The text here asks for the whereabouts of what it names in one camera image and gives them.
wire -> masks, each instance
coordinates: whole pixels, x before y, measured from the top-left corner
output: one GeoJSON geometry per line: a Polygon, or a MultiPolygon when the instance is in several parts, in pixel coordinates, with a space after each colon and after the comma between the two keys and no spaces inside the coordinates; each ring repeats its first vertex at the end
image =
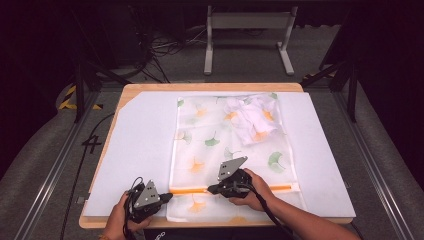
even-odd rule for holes
{"type": "Polygon", "coordinates": [[[150,77],[151,79],[153,79],[154,81],[158,82],[158,83],[164,83],[162,80],[156,78],[150,71],[149,69],[144,69],[142,71],[146,76],[150,77]]]}
{"type": "Polygon", "coordinates": [[[155,63],[156,63],[156,64],[157,64],[157,66],[159,67],[160,72],[162,73],[162,75],[163,75],[163,77],[164,77],[165,81],[166,81],[167,83],[171,83],[171,82],[168,80],[168,77],[166,76],[166,74],[165,74],[165,72],[163,71],[162,67],[160,66],[160,63],[159,63],[158,59],[156,58],[156,56],[154,56],[152,59],[153,59],[153,61],[155,61],[155,63]]]}
{"type": "Polygon", "coordinates": [[[258,198],[259,202],[261,203],[262,208],[264,209],[266,215],[281,229],[281,231],[287,236],[288,239],[294,239],[293,234],[290,233],[286,227],[284,227],[280,221],[272,214],[271,210],[269,209],[268,205],[266,204],[266,200],[256,191],[255,187],[248,185],[248,184],[240,184],[243,187],[246,187],[250,189],[253,193],[255,193],[256,197],[258,198]]]}
{"type": "Polygon", "coordinates": [[[130,190],[127,193],[128,198],[127,198],[127,200],[125,201],[125,204],[124,204],[125,220],[124,220],[124,226],[122,228],[122,231],[124,233],[125,239],[127,239],[127,240],[136,240],[134,233],[131,232],[131,230],[128,228],[127,224],[128,224],[128,220],[130,220],[131,208],[133,206],[133,202],[132,202],[133,201],[133,194],[136,192],[136,190],[134,189],[135,188],[134,186],[135,186],[135,183],[137,182],[138,179],[141,179],[141,181],[140,181],[139,184],[137,184],[137,186],[143,183],[142,177],[138,177],[134,180],[130,190]]]}
{"type": "Polygon", "coordinates": [[[106,119],[108,119],[109,117],[113,116],[114,114],[115,113],[111,113],[111,114],[107,115],[106,117],[104,117],[102,120],[100,120],[97,123],[97,125],[93,128],[93,130],[91,131],[88,139],[83,142],[83,144],[85,144],[84,153],[82,154],[82,157],[81,157],[81,160],[80,160],[80,163],[79,163],[79,166],[78,166],[77,174],[76,174],[75,179],[74,179],[74,184],[73,184],[72,189],[71,189],[71,194],[69,196],[69,201],[68,201],[68,205],[66,207],[65,217],[63,219],[63,224],[62,224],[62,231],[60,232],[60,239],[63,239],[63,237],[65,236],[65,229],[66,229],[66,223],[68,221],[69,210],[71,209],[72,199],[73,199],[73,196],[74,196],[75,188],[77,186],[78,177],[79,177],[79,174],[81,172],[82,164],[83,164],[84,159],[85,159],[85,154],[87,153],[87,149],[88,149],[88,146],[89,146],[89,144],[86,144],[86,143],[89,142],[91,139],[93,139],[93,137],[94,137],[93,134],[96,131],[96,129],[100,126],[100,124],[103,121],[105,121],[106,119]]]}
{"type": "Polygon", "coordinates": [[[151,47],[152,52],[163,54],[163,55],[157,56],[157,57],[163,57],[163,56],[168,55],[168,54],[174,55],[174,54],[178,53],[179,51],[181,51],[182,49],[184,49],[185,47],[192,46],[192,45],[199,43],[199,42],[200,43],[206,43],[205,41],[197,40],[197,38],[199,38],[202,34],[204,34],[205,31],[206,31],[206,28],[203,28],[202,31],[200,31],[192,39],[186,40],[185,44],[183,46],[181,46],[180,43],[178,43],[176,41],[174,41],[174,42],[164,42],[164,43],[160,42],[160,45],[155,45],[155,46],[151,47]],[[167,51],[156,50],[156,49],[164,48],[164,47],[168,48],[167,51]]]}

cable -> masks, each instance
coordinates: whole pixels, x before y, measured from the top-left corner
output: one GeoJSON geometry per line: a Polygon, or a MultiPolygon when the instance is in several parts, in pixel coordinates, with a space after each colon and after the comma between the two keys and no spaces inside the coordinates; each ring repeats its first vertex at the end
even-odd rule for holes
{"type": "Polygon", "coordinates": [[[141,179],[141,182],[139,184],[142,184],[143,183],[143,178],[142,177],[138,177],[138,178],[136,178],[134,180],[134,182],[133,182],[130,190],[127,193],[128,198],[127,198],[127,200],[125,201],[125,204],[124,204],[124,208],[125,208],[125,220],[124,220],[124,226],[122,228],[122,231],[124,233],[125,239],[127,239],[127,240],[136,240],[136,238],[134,236],[134,233],[132,233],[131,230],[128,228],[127,223],[128,223],[128,220],[130,220],[130,212],[131,212],[131,209],[130,208],[131,208],[131,206],[133,206],[133,203],[132,203],[133,197],[132,197],[132,195],[136,192],[135,189],[134,189],[134,185],[135,185],[135,183],[137,182],[138,179],[141,179]]]}
{"type": "Polygon", "coordinates": [[[158,83],[164,83],[162,82],[162,80],[157,79],[150,71],[149,69],[144,69],[142,71],[146,76],[150,77],[151,79],[153,79],[154,81],[158,82],[158,83]]]}
{"type": "Polygon", "coordinates": [[[272,214],[271,210],[269,209],[268,205],[266,204],[266,200],[256,191],[255,187],[248,185],[248,184],[240,184],[243,187],[248,188],[250,191],[255,193],[256,197],[258,198],[259,202],[261,203],[262,208],[264,209],[266,215],[281,229],[281,231],[287,236],[287,239],[294,239],[293,234],[287,230],[286,227],[284,227],[280,221],[272,214]]]}
{"type": "Polygon", "coordinates": [[[107,115],[106,117],[104,117],[103,119],[101,119],[101,120],[97,123],[97,125],[93,128],[93,130],[91,131],[91,133],[90,133],[90,135],[89,135],[88,139],[87,139],[86,141],[84,141],[84,142],[83,142],[83,144],[85,145],[85,148],[84,148],[84,152],[83,152],[83,154],[82,154],[82,157],[81,157],[81,160],[80,160],[80,163],[79,163],[79,166],[78,166],[77,174],[76,174],[75,179],[74,179],[74,184],[73,184],[72,189],[71,189],[71,194],[70,194],[70,196],[69,196],[68,205],[67,205],[67,207],[66,207],[65,217],[64,217],[64,219],[63,219],[63,224],[62,224],[62,231],[60,232],[60,239],[61,239],[61,240],[62,240],[62,239],[63,239],[63,237],[65,236],[65,229],[66,229],[66,223],[67,223],[67,221],[68,221],[69,210],[71,209],[72,199],[73,199],[73,196],[74,196],[75,188],[76,188],[76,186],[77,186],[78,177],[79,177],[79,174],[80,174],[80,172],[81,172],[82,164],[83,164],[84,159],[85,159],[85,154],[87,153],[87,149],[88,149],[88,146],[89,146],[89,144],[87,144],[87,143],[88,143],[91,139],[93,139],[93,137],[94,137],[94,136],[93,136],[93,134],[94,134],[94,132],[96,131],[96,129],[99,127],[99,125],[100,125],[103,121],[105,121],[106,119],[108,119],[109,117],[113,116],[114,114],[115,114],[115,113],[111,113],[111,114],[107,115]]]}
{"type": "Polygon", "coordinates": [[[176,49],[175,46],[179,46],[179,43],[178,42],[175,42],[175,41],[174,42],[165,42],[165,43],[162,43],[161,42],[160,43],[161,45],[152,46],[152,48],[151,48],[152,49],[152,52],[154,52],[154,53],[161,53],[163,55],[157,56],[157,57],[163,57],[163,56],[168,55],[168,54],[169,55],[174,55],[174,54],[178,53],[179,51],[181,51],[182,49],[184,49],[185,47],[192,46],[192,45],[194,45],[194,44],[196,44],[198,42],[206,43],[205,41],[197,40],[197,38],[199,38],[202,34],[204,34],[205,31],[206,31],[206,28],[203,28],[202,31],[200,31],[192,39],[186,40],[185,41],[185,45],[184,46],[180,46],[177,50],[175,50],[175,52],[173,52],[174,49],[176,49]],[[156,50],[158,48],[163,48],[163,47],[168,47],[168,50],[167,51],[163,51],[163,52],[156,50]]]}
{"type": "MultiPolygon", "coordinates": [[[[146,65],[136,66],[136,69],[135,70],[133,70],[131,72],[124,73],[124,74],[121,74],[121,75],[118,75],[118,76],[121,77],[121,78],[124,78],[124,79],[128,79],[128,78],[134,77],[135,75],[139,74],[143,70],[143,68],[145,66],[146,65]]],[[[96,75],[96,76],[99,77],[104,82],[112,82],[112,81],[114,81],[113,79],[111,79],[111,78],[109,78],[107,76],[101,76],[101,75],[100,76],[99,75],[96,75]]]]}
{"type": "Polygon", "coordinates": [[[171,83],[169,80],[168,80],[168,77],[166,76],[166,74],[165,74],[165,72],[163,71],[163,69],[162,69],[162,67],[160,66],[160,63],[159,63],[159,61],[158,61],[158,59],[156,58],[156,56],[153,56],[153,61],[155,61],[155,63],[157,64],[157,66],[159,67],[159,69],[160,69],[160,72],[162,73],[162,75],[163,75],[163,77],[164,77],[164,79],[165,79],[165,81],[167,82],[167,83],[171,83]]]}

folded cloth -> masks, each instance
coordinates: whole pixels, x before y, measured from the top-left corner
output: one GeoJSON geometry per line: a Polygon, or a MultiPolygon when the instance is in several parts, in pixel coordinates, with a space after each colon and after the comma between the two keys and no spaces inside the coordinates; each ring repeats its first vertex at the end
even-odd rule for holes
{"type": "Polygon", "coordinates": [[[224,111],[243,145],[262,142],[278,129],[279,110],[272,95],[228,97],[224,111]]]}

metal leg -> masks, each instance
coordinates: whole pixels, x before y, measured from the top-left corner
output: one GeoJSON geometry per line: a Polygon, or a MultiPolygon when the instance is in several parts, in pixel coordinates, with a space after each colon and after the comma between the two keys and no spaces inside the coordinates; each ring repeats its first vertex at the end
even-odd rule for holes
{"type": "Polygon", "coordinates": [[[347,98],[347,113],[349,114],[350,120],[356,122],[355,118],[355,104],[356,104],[356,88],[358,82],[358,69],[355,64],[352,64],[352,72],[349,81],[349,95],[347,98]]]}
{"type": "Polygon", "coordinates": [[[330,88],[332,92],[340,92],[343,89],[352,75],[351,67],[351,62],[345,62],[337,69],[336,74],[328,84],[328,88],[330,88]]]}
{"type": "Polygon", "coordinates": [[[286,24],[286,32],[284,34],[284,42],[278,42],[278,51],[280,52],[281,59],[283,60],[284,67],[286,69],[286,73],[289,76],[294,75],[293,66],[290,62],[289,55],[287,54],[287,44],[289,43],[291,31],[293,29],[294,20],[296,19],[297,7],[293,7],[290,13],[290,18],[286,24]]]}
{"type": "Polygon", "coordinates": [[[212,7],[208,6],[208,18],[207,18],[207,33],[208,33],[208,42],[206,47],[206,57],[205,57],[205,69],[203,73],[205,75],[212,74],[212,57],[213,57],[213,43],[212,43],[212,7]]]}
{"type": "Polygon", "coordinates": [[[305,88],[305,87],[309,86],[310,84],[322,79],[326,75],[338,70],[343,64],[344,64],[344,62],[334,64],[334,65],[322,70],[321,72],[313,75],[312,77],[309,77],[308,79],[303,80],[300,83],[300,85],[302,85],[302,87],[305,88]]]}
{"type": "Polygon", "coordinates": [[[82,79],[83,70],[81,69],[81,64],[78,64],[75,68],[75,85],[77,92],[77,116],[75,117],[75,123],[79,122],[82,115],[85,112],[84,106],[84,80],[82,79]]]}

gray floor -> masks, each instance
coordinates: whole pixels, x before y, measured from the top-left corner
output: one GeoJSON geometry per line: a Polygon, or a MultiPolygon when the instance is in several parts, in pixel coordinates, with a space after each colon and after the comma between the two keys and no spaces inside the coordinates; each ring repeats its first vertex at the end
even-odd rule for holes
{"type": "MultiPolygon", "coordinates": [[[[215,52],[211,76],[203,75],[205,44],[202,42],[175,55],[161,57],[160,63],[171,82],[300,82],[304,75],[318,71],[337,30],[338,27],[293,30],[288,53],[295,70],[294,76],[285,74],[275,47],[280,33],[270,30],[258,37],[241,31],[214,34],[215,52]]],[[[160,78],[153,67],[149,66],[149,69],[160,78]]],[[[143,75],[130,80],[146,82],[143,75]]],[[[358,122],[352,125],[346,120],[345,111],[339,104],[339,97],[345,98],[345,94],[331,93],[326,88],[326,83],[327,80],[323,79],[305,91],[311,94],[342,177],[350,186],[348,193],[357,214],[354,223],[365,239],[424,239],[424,193],[403,163],[366,95],[359,88],[356,114],[358,122]],[[398,210],[393,209],[393,205],[387,205],[385,197],[388,194],[380,190],[381,182],[375,181],[375,172],[367,167],[367,157],[355,140],[355,132],[352,130],[355,128],[363,136],[378,173],[383,176],[384,186],[392,194],[389,197],[397,204],[395,208],[398,210]],[[393,219],[390,207],[394,212],[400,212],[403,219],[399,215],[393,219]],[[402,237],[395,225],[403,220],[411,234],[407,232],[402,237]]],[[[65,88],[58,96],[58,105],[66,90],[65,88]]],[[[23,223],[26,225],[19,231],[19,236],[26,236],[27,239],[60,238],[71,188],[84,154],[82,143],[101,119],[115,111],[120,94],[121,88],[114,83],[105,84],[102,91],[96,94],[95,103],[103,104],[104,108],[89,111],[81,123],[81,130],[69,150],[65,165],[58,171],[58,180],[53,182],[46,194],[46,201],[43,202],[45,204],[38,211],[31,207],[40,189],[45,187],[46,178],[58,156],[63,154],[62,146],[69,140],[68,133],[72,127],[75,127],[75,111],[59,110],[57,116],[28,141],[0,182],[0,239],[13,239],[23,223]],[[34,220],[26,220],[31,211],[37,212],[31,215],[35,216],[34,220]]],[[[99,136],[100,142],[104,142],[110,122],[111,118],[108,118],[96,129],[95,134],[99,136]]],[[[79,227],[78,220],[83,205],[77,203],[78,197],[87,197],[101,150],[102,146],[96,147],[92,154],[87,152],[82,162],[64,239],[96,239],[101,232],[79,227]]]]}

